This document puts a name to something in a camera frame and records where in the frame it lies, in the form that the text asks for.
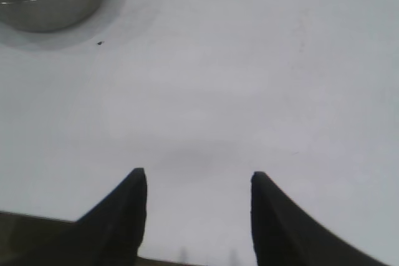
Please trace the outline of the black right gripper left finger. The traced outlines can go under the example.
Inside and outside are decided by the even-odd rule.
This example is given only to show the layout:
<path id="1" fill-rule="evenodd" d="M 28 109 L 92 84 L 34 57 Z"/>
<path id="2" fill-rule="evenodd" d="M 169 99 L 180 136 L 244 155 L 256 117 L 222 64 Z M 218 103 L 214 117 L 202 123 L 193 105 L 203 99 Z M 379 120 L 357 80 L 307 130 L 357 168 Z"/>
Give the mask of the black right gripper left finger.
<path id="1" fill-rule="evenodd" d="M 19 265 L 134 265 L 147 217 L 147 178 L 135 168 L 66 231 L 18 259 Z"/>

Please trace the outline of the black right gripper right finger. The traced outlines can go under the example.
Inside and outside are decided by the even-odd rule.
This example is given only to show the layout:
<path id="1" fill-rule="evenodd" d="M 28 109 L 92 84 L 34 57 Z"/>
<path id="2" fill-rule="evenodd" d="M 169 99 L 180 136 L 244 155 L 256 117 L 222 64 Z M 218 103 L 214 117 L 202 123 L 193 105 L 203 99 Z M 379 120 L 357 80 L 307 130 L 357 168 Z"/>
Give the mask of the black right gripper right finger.
<path id="1" fill-rule="evenodd" d="M 319 224 L 260 171 L 251 178 L 251 233 L 258 265 L 381 265 Z"/>

